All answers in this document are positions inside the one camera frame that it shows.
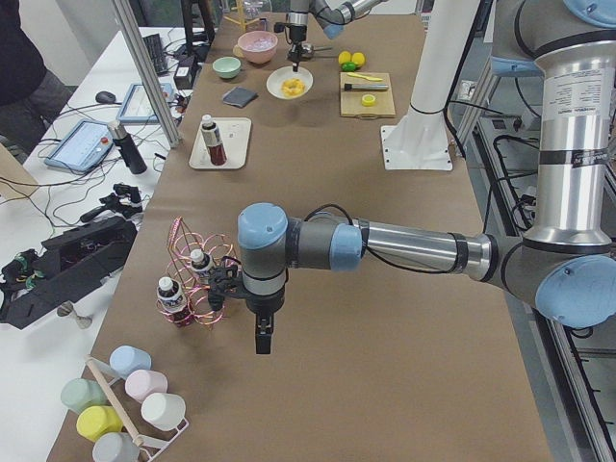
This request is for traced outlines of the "metal measuring cup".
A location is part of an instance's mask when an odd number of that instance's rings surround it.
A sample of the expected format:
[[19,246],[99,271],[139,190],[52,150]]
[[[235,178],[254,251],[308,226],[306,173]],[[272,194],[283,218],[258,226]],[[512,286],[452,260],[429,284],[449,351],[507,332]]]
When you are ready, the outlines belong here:
[[317,54],[331,50],[331,46],[316,46],[309,42],[304,42],[301,45],[301,59],[303,61],[312,60]]

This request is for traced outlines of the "dark bottle in rack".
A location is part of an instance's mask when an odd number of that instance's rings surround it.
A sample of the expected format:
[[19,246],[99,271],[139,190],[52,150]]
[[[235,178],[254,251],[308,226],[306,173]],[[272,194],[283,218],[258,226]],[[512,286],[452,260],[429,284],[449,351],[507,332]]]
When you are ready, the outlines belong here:
[[206,285],[209,282],[210,272],[214,266],[212,258],[201,248],[194,248],[191,251],[190,258],[191,269],[195,280],[200,285]]
[[168,276],[158,281],[158,308],[160,313],[177,327],[190,325],[193,322],[193,311],[182,285]]

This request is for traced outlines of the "white cup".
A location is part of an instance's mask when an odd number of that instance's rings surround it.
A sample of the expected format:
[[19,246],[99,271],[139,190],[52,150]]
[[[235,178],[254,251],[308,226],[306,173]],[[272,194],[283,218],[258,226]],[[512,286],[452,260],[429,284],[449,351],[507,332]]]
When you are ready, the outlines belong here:
[[186,415],[184,399],[170,393],[153,393],[141,404],[141,416],[154,427],[171,431],[183,422]]

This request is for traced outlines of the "green cup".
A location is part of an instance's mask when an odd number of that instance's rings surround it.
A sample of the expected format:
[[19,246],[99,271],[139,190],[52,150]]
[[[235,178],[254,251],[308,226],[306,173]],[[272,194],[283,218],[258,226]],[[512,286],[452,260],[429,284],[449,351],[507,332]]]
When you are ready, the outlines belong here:
[[80,414],[94,405],[105,405],[108,400],[100,385],[85,378],[69,380],[61,391],[61,402],[70,411]]

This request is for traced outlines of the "blue teach pendant near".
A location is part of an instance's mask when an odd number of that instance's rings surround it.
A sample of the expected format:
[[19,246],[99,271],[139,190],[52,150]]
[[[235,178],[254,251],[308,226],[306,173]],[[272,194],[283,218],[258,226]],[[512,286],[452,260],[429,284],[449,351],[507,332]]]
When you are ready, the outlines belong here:
[[97,167],[114,147],[105,122],[80,120],[45,158],[49,167],[86,173]]

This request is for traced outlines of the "green lime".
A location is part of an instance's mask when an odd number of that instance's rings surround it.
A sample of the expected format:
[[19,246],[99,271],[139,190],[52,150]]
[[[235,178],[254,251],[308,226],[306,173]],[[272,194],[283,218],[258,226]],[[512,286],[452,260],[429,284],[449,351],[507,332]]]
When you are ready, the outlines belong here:
[[341,64],[341,70],[343,72],[354,72],[357,69],[357,66],[354,62],[346,62]]

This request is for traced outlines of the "pink bowl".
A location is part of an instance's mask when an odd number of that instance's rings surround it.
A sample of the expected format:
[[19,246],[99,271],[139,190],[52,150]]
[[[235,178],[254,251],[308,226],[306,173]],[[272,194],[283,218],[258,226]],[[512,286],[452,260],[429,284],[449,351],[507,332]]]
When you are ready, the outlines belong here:
[[250,63],[265,64],[276,53],[278,36],[267,31],[251,31],[241,35],[237,45]]

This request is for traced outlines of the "aluminium post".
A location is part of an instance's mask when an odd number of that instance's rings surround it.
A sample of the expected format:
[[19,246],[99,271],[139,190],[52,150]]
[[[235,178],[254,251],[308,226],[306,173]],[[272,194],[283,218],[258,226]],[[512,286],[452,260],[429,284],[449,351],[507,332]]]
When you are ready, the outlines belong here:
[[141,31],[128,0],[112,0],[116,22],[124,37],[133,62],[141,77],[141,83],[148,97],[150,107],[158,118],[158,123],[171,148],[176,147],[181,138],[163,92],[154,66],[141,36]]

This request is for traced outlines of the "red sauce bottle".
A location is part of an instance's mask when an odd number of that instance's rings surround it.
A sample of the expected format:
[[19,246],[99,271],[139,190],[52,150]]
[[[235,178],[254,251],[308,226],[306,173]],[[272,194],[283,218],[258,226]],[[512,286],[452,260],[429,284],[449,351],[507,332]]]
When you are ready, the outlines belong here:
[[201,118],[200,132],[211,164],[216,167],[224,165],[227,161],[226,152],[219,127],[211,115],[204,115]]

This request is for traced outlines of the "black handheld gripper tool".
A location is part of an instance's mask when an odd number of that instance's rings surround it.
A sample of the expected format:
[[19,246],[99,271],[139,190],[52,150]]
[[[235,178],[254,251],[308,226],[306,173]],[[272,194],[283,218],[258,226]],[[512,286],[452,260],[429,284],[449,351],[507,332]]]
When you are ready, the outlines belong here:
[[90,222],[107,211],[121,214],[124,218],[130,218],[143,211],[141,193],[137,187],[117,183],[114,184],[113,189],[112,193],[99,199],[100,206],[82,214],[80,221],[83,223]]

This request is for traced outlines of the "cream tray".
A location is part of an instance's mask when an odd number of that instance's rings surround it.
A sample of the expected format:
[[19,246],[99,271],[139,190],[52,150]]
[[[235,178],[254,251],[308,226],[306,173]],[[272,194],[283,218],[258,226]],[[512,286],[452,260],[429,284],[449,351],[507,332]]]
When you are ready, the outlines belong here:
[[217,117],[222,144],[226,154],[226,162],[221,166],[211,163],[210,155],[205,146],[201,131],[197,130],[189,166],[193,169],[234,170],[244,166],[249,145],[252,121],[248,117]]

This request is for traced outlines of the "black thermos bottle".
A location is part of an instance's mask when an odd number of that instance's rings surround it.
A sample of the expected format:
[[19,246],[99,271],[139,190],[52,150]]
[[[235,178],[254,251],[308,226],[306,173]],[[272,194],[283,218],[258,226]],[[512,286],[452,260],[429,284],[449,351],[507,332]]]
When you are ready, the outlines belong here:
[[135,174],[146,172],[147,166],[139,152],[132,135],[129,134],[124,125],[117,119],[108,123],[108,129],[112,135],[113,142],[118,148],[120,156],[129,170]]

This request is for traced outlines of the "yellow lemon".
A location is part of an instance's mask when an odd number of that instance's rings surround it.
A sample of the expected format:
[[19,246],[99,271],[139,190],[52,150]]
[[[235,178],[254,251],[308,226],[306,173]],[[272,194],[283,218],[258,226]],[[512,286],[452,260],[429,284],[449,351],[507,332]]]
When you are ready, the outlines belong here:
[[343,50],[338,55],[338,64],[339,65],[343,65],[343,64],[347,64],[347,63],[351,63],[351,62],[352,62],[352,54],[349,51]]

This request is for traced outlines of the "lemon half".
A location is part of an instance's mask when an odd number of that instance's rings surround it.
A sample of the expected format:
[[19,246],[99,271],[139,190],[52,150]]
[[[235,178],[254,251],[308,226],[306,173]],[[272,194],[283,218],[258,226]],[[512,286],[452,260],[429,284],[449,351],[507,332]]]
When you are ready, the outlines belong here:
[[364,107],[373,107],[376,104],[376,96],[370,93],[363,94],[361,97],[361,104]]

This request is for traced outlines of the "black keyboard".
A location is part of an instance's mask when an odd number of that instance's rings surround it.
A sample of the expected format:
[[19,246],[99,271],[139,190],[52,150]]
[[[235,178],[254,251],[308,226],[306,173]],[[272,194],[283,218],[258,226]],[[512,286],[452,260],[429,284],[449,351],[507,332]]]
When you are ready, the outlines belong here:
[[152,34],[142,38],[149,59],[157,75],[168,73],[167,55],[159,34]]

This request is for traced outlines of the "white round plate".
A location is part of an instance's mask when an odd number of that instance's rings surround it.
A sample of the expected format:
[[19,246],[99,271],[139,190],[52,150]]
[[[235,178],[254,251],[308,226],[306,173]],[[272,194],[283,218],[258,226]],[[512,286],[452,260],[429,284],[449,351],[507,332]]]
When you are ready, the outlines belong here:
[[266,87],[274,97],[291,100],[305,95],[313,83],[313,75],[308,69],[300,67],[294,71],[291,66],[285,66],[273,71],[266,81]]

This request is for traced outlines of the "grey folded cloth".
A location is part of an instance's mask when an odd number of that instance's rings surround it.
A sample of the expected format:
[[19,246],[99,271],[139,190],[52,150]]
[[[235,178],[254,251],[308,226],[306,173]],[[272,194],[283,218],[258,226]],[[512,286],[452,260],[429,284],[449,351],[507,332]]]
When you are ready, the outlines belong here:
[[226,105],[244,108],[258,97],[258,93],[243,87],[234,87],[226,92],[222,97],[222,102]]

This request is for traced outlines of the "yellow plastic knife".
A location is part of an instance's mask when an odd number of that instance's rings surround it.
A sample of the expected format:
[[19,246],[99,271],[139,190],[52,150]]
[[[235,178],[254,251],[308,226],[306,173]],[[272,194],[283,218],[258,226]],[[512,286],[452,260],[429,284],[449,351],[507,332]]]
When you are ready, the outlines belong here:
[[346,74],[348,77],[363,79],[369,82],[383,82],[383,79],[380,77],[374,77],[367,74],[357,73],[357,72],[348,72]]

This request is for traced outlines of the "wooden cutting board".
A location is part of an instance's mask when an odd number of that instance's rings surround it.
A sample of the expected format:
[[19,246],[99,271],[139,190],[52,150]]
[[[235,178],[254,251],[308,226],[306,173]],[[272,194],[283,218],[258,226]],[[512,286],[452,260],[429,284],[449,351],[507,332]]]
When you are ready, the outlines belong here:
[[383,118],[396,115],[390,75],[386,72],[340,73],[340,115]]

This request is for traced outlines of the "blue teach pendant far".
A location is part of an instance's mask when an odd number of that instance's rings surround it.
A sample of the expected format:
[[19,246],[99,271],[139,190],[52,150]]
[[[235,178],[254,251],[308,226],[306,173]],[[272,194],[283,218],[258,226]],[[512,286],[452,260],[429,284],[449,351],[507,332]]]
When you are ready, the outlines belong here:
[[116,118],[125,124],[156,124],[158,122],[143,84],[130,85]]

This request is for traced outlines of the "yellow cup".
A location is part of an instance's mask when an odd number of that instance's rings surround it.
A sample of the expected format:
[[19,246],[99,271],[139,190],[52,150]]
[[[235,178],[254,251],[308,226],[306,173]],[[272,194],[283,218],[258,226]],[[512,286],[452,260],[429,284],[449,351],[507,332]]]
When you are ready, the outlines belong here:
[[77,433],[95,443],[103,435],[120,432],[123,422],[111,405],[93,405],[85,409],[76,422]]

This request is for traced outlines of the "green bowl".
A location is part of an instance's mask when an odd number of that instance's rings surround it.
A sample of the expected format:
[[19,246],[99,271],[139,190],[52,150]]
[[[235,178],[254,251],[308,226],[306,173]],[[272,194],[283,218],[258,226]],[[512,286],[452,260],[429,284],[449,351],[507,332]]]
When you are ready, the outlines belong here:
[[242,63],[236,57],[221,57],[213,61],[212,69],[223,80],[237,77],[242,70]]

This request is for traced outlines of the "black computer mouse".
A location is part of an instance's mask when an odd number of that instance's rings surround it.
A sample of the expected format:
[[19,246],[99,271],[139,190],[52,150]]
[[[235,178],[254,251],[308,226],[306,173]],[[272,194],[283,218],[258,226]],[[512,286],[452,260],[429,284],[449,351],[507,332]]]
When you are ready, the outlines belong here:
[[101,105],[119,105],[120,100],[110,91],[102,90],[95,95],[95,101]]

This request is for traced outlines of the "blue cup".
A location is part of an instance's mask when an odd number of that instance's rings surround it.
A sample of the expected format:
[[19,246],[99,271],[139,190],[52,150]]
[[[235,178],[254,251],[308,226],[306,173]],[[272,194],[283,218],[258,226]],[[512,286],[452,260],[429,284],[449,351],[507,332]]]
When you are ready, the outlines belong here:
[[134,346],[118,346],[110,355],[110,367],[123,379],[138,370],[150,370],[151,356]]

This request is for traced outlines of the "black power adapter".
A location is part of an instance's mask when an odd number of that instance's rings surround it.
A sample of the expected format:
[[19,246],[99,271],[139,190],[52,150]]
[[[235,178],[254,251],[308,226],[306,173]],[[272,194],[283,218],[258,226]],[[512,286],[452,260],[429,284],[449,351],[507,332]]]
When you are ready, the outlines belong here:
[[173,76],[178,90],[191,90],[198,71],[198,61],[195,56],[189,56],[178,62]]

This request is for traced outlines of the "person in dark clothes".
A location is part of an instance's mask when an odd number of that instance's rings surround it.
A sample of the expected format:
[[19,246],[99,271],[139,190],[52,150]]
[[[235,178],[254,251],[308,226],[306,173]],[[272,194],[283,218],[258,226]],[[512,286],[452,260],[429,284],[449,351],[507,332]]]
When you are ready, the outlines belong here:
[[21,28],[19,3],[1,3],[1,135],[31,153],[71,97]]

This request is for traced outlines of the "pink cup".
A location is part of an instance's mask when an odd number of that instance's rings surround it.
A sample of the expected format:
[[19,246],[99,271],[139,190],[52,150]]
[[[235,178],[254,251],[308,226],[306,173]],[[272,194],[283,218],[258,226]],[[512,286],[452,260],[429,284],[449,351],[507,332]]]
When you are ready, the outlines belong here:
[[153,393],[167,392],[167,377],[162,372],[136,370],[127,376],[124,389],[130,398],[143,403]]

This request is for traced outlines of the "grey cup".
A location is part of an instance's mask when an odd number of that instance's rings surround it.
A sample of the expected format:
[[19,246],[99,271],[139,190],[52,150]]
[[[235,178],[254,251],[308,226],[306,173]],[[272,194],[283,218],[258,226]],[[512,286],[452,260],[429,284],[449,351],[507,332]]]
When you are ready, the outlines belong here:
[[95,462],[134,462],[139,459],[140,449],[124,432],[102,435],[94,444],[92,459]]

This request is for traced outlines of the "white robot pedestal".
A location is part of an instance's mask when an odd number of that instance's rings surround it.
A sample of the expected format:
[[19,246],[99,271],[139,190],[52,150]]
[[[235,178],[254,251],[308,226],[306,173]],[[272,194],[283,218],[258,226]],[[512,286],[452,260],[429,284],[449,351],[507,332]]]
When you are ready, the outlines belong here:
[[386,169],[452,170],[446,105],[479,9],[478,0],[434,3],[408,112],[383,127]]

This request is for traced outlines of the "yellow donut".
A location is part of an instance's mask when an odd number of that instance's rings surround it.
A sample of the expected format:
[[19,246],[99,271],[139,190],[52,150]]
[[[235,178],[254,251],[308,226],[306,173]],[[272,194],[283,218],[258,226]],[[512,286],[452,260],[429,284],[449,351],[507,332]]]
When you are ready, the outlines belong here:
[[306,84],[299,78],[290,78],[282,83],[280,89],[285,98],[291,99],[303,95],[306,92]]

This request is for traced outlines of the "blue teach pendant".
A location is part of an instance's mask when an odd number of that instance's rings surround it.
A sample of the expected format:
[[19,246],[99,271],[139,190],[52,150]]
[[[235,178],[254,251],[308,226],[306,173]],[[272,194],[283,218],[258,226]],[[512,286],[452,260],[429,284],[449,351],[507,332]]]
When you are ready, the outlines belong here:
[[105,122],[80,120],[45,158],[49,167],[86,173],[97,167],[114,147]]
[[143,84],[130,85],[116,118],[125,124],[156,124],[158,122]]

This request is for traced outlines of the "black equipment case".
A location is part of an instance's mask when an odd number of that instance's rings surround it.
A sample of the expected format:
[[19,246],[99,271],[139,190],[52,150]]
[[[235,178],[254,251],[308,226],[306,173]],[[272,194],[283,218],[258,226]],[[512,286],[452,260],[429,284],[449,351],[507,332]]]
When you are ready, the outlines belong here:
[[1,269],[1,322],[23,329],[66,301],[76,302],[120,270],[137,236],[122,217],[68,230],[18,253]]

